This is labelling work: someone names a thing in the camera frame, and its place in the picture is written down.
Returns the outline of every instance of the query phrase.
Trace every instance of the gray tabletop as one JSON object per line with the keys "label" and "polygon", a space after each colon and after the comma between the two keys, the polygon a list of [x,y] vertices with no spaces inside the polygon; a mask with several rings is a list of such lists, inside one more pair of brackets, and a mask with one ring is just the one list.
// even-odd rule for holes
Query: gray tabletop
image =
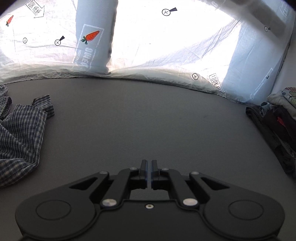
{"label": "gray tabletop", "polygon": [[[21,233],[15,209],[24,199],[101,170],[111,175],[157,159],[159,167],[204,174],[268,195],[285,209],[279,233],[296,240],[296,185],[286,176],[245,105],[180,87],[95,78],[31,80],[7,85],[13,105],[50,94],[38,168],[0,190],[0,240]],[[135,190],[132,199],[166,199]]]}

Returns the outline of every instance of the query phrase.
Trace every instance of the silver screw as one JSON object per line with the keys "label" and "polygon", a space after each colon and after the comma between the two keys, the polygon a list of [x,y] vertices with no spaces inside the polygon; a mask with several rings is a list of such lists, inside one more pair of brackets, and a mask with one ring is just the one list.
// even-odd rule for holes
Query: silver screw
{"label": "silver screw", "polygon": [[106,207],[113,207],[117,204],[116,200],[107,198],[102,201],[102,204]]}
{"label": "silver screw", "polygon": [[147,204],[145,207],[146,207],[147,209],[152,209],[152,208],[154,208],[154,205],[153,205],[153,204]]}
{"label": "silver screw", "polygon": [[194,198],[186,198],[183,200],[183,204],[186,206],[195,206],[198,204],[198,201]]}

